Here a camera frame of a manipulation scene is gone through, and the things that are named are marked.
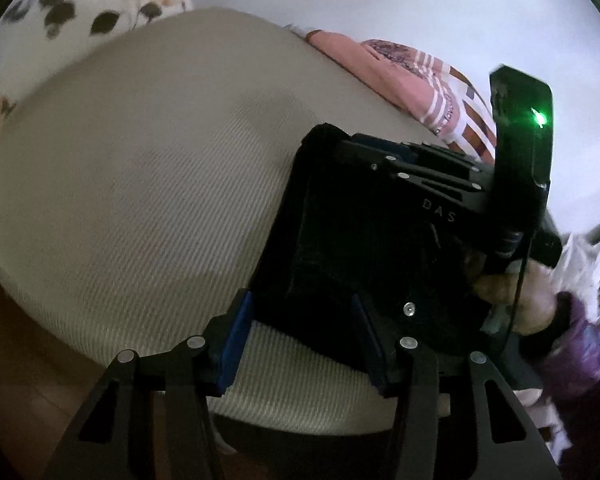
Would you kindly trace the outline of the purple right sleeve forearm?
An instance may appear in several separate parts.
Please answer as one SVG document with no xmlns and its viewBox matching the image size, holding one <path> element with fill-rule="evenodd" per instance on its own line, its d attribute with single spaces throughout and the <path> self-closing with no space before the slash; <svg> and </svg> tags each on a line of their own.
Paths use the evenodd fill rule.
<svg viewBox="0 0 600 480">
<path fill-rule="evenodd" d="M 547 393 L 573 400 L 600 398 L 600 326 L 591 323 L 584 305 L 571 292 L 558 292 L 553 321 L 534 334 L 532 356 Z"/>
</svg>

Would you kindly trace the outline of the right hand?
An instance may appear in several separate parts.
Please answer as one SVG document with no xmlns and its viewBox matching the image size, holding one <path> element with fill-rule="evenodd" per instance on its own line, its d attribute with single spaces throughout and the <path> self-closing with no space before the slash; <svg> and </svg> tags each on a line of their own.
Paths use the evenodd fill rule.
<svg viewBox="0 0 600 480">
<path fill-rule="evenodd" d="M 530 260 L 517 292 L 518 273 L 488 275 L 474 286 L 477 295 L 494 306 L 503 306 L 505 324 L 513 322 L 513 332 L 531 336 L 542 332 L 554 321 L 557 295 L 550 282 L 550 270 Z"/>
</svg>

